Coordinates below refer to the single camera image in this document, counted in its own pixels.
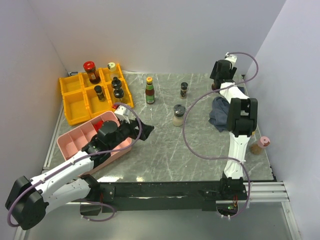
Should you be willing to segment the red-lid chili jar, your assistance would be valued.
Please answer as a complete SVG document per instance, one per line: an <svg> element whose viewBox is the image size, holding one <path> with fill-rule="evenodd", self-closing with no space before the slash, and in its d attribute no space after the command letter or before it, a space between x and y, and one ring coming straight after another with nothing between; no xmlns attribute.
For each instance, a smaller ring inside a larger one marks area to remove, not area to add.
<svg viewBox="0 0 320 240"><path fill-rule="evenodd" d="M101 81L99 72L97 71L96 65L93 61L86 61L83 64L83 68L92 84L98 84Z"/></svg>
<svg viewBox="0 0 320 240"><path fill-rule="evenodd" d="M213 82L212 83L212 85L211 85L211 89L214 91L214 90L216 90L217 88L216 88L216 84Z"/></svg>

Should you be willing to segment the black-top brown pepper grinder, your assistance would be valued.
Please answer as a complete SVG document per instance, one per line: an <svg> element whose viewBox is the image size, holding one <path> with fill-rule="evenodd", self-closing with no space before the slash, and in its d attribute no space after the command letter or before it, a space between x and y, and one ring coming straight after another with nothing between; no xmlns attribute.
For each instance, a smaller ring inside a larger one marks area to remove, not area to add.
<svg viewBox="0 0 320 240"><path fill-rule="evenodd" d="M113 91L113 95L115 98L115 102L119 102L119 103L125 103L125 92L122 88L119 89L115 89Z"/></svg>

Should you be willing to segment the black-top white salt grinder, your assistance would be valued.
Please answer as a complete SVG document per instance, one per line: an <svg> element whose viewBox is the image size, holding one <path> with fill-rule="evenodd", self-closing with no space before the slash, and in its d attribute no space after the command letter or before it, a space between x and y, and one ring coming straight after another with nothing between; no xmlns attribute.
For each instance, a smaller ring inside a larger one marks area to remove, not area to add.
<svg viewBox="0 0 320 240"><path fill-rule="evenodd" d="M114 90L119 90L122 88L122 82L118 77L113 77L111 81L111 86Z"/></svg>

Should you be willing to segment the white-cap seasoning shaker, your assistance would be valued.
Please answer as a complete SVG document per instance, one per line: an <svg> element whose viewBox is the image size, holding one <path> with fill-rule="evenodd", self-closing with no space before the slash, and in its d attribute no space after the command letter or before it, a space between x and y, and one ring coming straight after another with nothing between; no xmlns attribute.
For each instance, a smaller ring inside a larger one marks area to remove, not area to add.
<svg viewBox="0 0 320 240"><path fill-rule="evenodd" d="M114 77L119 77L117 72L117 65L114 62L109 62L107 68L109 70L109 77L111 81L114 79Z"/></svg>

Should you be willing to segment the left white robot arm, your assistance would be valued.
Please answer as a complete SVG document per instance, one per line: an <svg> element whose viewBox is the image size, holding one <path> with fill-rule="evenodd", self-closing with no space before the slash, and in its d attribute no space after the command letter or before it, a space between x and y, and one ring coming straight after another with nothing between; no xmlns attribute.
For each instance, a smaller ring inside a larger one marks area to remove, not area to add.
<svg viewBox="0 0 320 240"><path fill-rule="evenodd" d="M68 202L96 200L100 195L99 183L87 172L109 160L126 139L145 141L154 128L138 118L104 121L69 160L30 179L19 177L5 203L8 225L29 230L46 214Z"/></svg>

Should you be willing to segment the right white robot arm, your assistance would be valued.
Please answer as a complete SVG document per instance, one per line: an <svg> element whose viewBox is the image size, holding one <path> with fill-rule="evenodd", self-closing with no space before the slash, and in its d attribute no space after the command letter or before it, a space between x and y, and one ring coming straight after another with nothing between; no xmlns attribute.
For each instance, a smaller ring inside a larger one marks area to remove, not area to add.
<svg viewBox="0 0 320 240"><path fill-rule="evenodd" d="M237 70L236 56L217 60L210 78L213 90L229 103L226 128L230 136L227 163L219 181L217 200L233 200L236 197L247 198L244 186L245 155L252 133L257 128L258 100L245 95L233 81Z"/></svg>

